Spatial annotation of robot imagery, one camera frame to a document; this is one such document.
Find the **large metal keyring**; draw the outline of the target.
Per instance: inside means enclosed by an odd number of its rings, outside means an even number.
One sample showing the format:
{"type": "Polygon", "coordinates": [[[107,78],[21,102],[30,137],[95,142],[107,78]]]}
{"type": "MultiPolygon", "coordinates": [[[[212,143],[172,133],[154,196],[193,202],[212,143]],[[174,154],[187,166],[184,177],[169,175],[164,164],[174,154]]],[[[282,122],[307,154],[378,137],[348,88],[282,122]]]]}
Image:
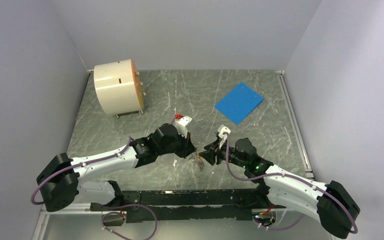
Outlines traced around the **large metal keyring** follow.
{"type": "Polygon", "coordinates": [[[197,153],[192,154],[189,159],[198,165],[199,171],[202,172],[205,168],[204,159],[197,153]]]}

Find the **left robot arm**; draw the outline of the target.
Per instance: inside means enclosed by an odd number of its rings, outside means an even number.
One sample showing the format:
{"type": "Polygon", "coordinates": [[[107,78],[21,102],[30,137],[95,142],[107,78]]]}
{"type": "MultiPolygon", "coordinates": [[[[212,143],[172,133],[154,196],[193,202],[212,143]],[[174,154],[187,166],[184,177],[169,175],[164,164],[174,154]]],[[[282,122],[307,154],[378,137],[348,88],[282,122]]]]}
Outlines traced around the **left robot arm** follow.
{"type": "Polygon", "coordinates": [[[48,212],[60,211],[79,200],[117,210],[124,202],[117,182],[98,183],[92,179],[149,165],[163,155],[175,154],[185,159],[196,150],[190,132],[183,134],[175,125],[165,123],[146,137],[130,137],[126,145],[115,150],[73,158],[60,153],[36,178],[38,187],[30,201],[34,205],[45,205],[48,212]]]}

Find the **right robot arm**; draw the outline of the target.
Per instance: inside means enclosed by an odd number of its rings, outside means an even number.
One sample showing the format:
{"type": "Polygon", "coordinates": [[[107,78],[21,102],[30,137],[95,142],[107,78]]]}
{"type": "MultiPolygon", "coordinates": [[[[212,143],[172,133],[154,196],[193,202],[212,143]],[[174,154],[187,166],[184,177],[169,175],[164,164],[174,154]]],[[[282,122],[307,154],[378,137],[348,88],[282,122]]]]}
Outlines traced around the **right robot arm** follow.
{"type": "Polygon", "coordinates": [[[229,139],[217,138],[199,156],[212,166],[225,162],[227,167],[243,168],[244,177],[233,177],[257,184],[255,202],[262,208],[273,204],[302,213],[339,239],[358,233],[360,207],[337,181],[323,183],[290,173],[259,156],[248,138],[237,140],[234,146],[229,139]]]}

